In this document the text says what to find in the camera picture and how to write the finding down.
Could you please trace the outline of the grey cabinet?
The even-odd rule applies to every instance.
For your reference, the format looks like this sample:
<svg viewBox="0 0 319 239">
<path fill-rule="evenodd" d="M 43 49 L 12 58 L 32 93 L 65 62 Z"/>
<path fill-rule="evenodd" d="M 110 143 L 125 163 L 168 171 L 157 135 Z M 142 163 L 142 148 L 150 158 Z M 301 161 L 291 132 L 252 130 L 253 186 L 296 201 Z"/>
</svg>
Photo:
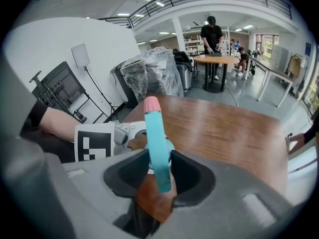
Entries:
<svg viewBox="0 0 319 239">
<path fill-rule="evenodd" d="M 274 45 L 272 47 L 270 64 L 278 70 L 284 72 L 288 59 L 288 50 L 286 48 Z"/>
</svg>

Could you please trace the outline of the white storage shelves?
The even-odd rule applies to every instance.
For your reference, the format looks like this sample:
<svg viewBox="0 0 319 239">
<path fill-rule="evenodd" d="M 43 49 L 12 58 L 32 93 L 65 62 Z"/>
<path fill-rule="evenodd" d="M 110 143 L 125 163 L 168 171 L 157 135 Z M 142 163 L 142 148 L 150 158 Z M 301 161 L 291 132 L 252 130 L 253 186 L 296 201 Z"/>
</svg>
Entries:
<svg viewBox="0 0 319 239">
<path fill-rule="evenodd" d="M 230 29 L 221 28 L 224 40 L 221 45 L 221 54 L 230 55 Z M 192 28 L 183 32 L 186 53 L 189 56 L 195 56 L 204 53 L 204 42 L 200 37 L 201 27 Z"/>
</svg>

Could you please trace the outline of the black monitor on stand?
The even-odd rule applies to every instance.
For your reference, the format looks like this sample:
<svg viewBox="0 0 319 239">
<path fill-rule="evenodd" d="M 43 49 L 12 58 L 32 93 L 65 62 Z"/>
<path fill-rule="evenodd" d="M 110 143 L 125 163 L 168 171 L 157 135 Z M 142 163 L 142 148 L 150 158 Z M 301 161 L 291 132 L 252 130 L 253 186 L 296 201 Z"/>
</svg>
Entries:
<svg viewBox="0 0 319 239">
<path fill-rule="evenodd" d="M 38 71 L 30 83 L 36 83 L 32 94 L 43 104 L 66 112 L 76 120 L 84 123 L 87 118 L 79 112 L 79 109 L 71 111 L 71 105 L 82 95 L 86 94 L 84 87 L 77 80 L 67 62 L 62 62 L 49 72 L 42 80 L 39 79 L 41 71 Z"/>
</svg>

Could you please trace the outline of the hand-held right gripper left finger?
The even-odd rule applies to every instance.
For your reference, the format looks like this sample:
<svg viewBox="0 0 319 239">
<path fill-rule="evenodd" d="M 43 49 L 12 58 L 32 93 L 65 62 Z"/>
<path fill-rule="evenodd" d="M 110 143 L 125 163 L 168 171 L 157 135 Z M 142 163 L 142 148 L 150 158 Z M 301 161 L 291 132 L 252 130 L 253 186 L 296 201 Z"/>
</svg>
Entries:
<svg viewBox="0 0 319 239">
<path fill-rule="evenodd" d="M 136 204 L 136 193 L 149 168 L 146 150 L 103 159 L 66 163 L 63 168 L 87 204 L 132 236 L 150 234 L 150 217 Z"/>
</svg>

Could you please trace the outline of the white light panel on stand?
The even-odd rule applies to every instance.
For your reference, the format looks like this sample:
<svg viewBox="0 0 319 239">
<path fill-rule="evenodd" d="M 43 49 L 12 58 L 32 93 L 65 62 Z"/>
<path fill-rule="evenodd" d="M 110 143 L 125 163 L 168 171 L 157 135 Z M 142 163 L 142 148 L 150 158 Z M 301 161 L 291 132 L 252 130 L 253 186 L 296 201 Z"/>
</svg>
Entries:
<svg viewBox="0 0 319 239">
<path fill-rule="evenodd" d="M 118 118 L 118 115 L 116 113 L 116 110 L 114 106 L 111 104 L 111 102 L 106 98 L 105 94 L 102 92 L 101 87 L 99 86 L 97 80 L 94 78 L 94 74 L 90 73 L 89 64 L 90 64 L 90 58 L 87 52 L 86 45 L 80 44 L 77 46 L 74 46 L 71 48 L 71 52 L 74 58 L 74 61 L 76 63 L 76 66 L 78 69 L 83 68 L 83 70 L 88 74 L 89 78 L 93 82 L 94 86 L 97 88 L 98 92 L 100 93 L 100 96 L 110 107 L 110 115 L 107 117 L 107 122 L 111 121 L 113 117 L 115 116 Z"/>
</svg>

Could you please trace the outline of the clothes rack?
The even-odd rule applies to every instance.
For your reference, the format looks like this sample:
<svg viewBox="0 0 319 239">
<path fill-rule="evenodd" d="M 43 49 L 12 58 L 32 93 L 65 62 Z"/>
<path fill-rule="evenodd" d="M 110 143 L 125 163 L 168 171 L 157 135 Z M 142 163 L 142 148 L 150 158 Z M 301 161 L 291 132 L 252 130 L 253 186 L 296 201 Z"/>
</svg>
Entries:
<svg viewBox="0 0 319 239">
<path fill-rule="evenodd" d="M 290 93 L 298 99 L 305 87 L 305 78 L 308 71 L 309 60 L 307 56 L 302 56 L 292 52 L 285 73 L 293 81 Z"/>
</svg>

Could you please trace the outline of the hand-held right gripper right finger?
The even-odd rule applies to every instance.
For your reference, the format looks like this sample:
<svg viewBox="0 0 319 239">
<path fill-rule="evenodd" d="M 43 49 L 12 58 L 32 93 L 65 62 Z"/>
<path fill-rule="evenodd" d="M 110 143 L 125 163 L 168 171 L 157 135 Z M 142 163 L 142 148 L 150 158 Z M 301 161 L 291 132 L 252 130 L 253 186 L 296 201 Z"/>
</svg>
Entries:
<svg viewBox="0 0 319 239">
<path fill-rule="evenodd" d="M 177 196 L 154 239 L 268 239 L 289 216 L 291 204 L 246 169 L 173 151 L 171 171 Z"/>
</svg>

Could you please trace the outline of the white rectangular table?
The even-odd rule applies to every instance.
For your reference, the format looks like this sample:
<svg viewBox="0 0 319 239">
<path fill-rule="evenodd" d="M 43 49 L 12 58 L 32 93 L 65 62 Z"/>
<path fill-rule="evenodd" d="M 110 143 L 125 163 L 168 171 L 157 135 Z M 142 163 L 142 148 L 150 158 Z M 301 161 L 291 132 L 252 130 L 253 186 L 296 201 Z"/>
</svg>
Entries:
<svg viewBox="0 0 319 239">
<path fill-rule="evenodd" d="M 270 63 L 263 61 L 263 60 L 260 60 L 260 59 L 257 59 L 257 58 L 254 58 L 253 56 L 250 56 L 249 60 L 248 60 L 247 71 L 246 71 L 246 75 L 244 77 L 244 80 L 248 79 L 248 73 L 250 71 L 251 61 L 254 61 L 257 66 L 259 66 L 262 70 L 265 71 L 264 80 L 263 80 L 263 83 L 261 85 L 261 91 L 259 93 L 257 101 L 260 101 L 262 99 L 262 97 L 267 89 L 267 86 L 269 84 L 270 78 L 272 76 L 278 77 L 281 80 L 283 80 L 284 82 L 288 83 L 288 86 L 286 88 L 286 91 L 285 91 L 283 97 L 281 98 L 280 102 L 276 105 L 276 107 L 279 108 L 293 85 L 292 79 L 288 75 L 286 75 L 284 72 L 281 72 L 278 68 L 272 66 Z"/>
</svg>

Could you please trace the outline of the curved wooden table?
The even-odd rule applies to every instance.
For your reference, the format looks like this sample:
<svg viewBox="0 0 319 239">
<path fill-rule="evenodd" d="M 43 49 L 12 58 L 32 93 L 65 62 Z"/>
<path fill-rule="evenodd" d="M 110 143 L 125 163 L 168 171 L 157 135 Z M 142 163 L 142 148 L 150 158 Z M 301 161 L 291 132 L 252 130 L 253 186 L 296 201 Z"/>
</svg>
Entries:
<svg viewBox="0 0 319 239">
<path fill-rule="evenodd" d="M 316 135 L 308 143 L 288 155 L 288 179 L 296 180 L 311 172 L 316 172 L 319 167 L 319 138 Z"/>
</svg>

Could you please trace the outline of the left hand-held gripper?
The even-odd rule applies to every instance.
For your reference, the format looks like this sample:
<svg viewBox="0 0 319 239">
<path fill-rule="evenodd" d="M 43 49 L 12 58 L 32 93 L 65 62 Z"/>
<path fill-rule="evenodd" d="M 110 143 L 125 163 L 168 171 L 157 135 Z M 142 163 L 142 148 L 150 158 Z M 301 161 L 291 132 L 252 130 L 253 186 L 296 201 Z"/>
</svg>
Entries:
<svg viewBox="0 0 319 239">
<path fill-rule="evenodd" d="M 138 154 L 144 149 L 132 149 L 128 147 L 128 142 L 142 135 L 147 135 L 144 121 L 78 125 L 74 141 L 75 162 L 103 159 L 126 152 Z"/>
</svg>

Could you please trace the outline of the grey wheeled machine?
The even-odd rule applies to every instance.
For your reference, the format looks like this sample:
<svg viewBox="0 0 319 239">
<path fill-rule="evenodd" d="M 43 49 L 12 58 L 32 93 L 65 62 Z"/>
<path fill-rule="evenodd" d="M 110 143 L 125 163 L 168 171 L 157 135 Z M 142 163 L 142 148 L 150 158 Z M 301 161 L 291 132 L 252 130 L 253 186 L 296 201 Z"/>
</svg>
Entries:
<svg viewBox="0 0 319 239">
<path fill-rule="evenodd" d="M 184 51 L 178 51 L 173 49 L 173 56 L 176 63 L 176 67 L 180 74 L 183 91 L 187 92 L 191 88 L 192 79 L 192 64 Z"/>
</svg>

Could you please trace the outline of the person's left forearm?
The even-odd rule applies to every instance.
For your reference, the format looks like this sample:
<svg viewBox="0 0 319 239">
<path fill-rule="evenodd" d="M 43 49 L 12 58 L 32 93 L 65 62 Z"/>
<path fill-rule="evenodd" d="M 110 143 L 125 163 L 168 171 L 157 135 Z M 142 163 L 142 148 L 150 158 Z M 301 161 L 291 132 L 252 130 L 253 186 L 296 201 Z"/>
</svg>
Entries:
<svg viewBox="0 0 319 239">
<path fill-rule="evenodd" d="M 67 113 L 48 108 L 39 123 L 39 127 L 61 140 L 74 142 L 75 129 L 79 124 L 78 120 Z"/>
</svg>

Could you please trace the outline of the round wooden table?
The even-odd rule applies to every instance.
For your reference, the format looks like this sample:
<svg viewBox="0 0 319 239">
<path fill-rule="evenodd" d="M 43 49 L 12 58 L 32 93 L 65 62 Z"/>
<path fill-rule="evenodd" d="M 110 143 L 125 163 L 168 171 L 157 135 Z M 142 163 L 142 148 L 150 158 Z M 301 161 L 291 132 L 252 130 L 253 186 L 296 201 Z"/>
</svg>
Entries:
<svg viewBox="0 0 319 239">
<path fill-rule="evenodd" d="M 205 83 L 202 88 L 209 93 L 222 93 L 225 90 L 226 74 L 228 65 L 234 65 L 239 62 L 239 59 L 232 56 L 222 55 L 221 57 L 211 57 L 209 55 L 198 55 L 194 58 L 195 62 L 205 64 Z M 222 81 L 214 83 L 214 70 L 216 64 L 223 65 Z"/>
</svg>

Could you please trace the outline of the plastic-wrapped machine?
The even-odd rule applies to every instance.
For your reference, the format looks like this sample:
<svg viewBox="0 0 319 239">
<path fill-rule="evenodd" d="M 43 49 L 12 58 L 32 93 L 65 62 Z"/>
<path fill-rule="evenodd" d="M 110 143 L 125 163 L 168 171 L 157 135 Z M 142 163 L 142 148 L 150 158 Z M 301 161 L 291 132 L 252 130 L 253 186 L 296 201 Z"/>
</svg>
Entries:
<svg viewBox="0 0 319 239">
<path fill-rule="evenodd" d="M 156 47 L 120 66 L 126 85 L 138 103 L 151 95 L 184 96 L 173 50 Z"/>
</svg>

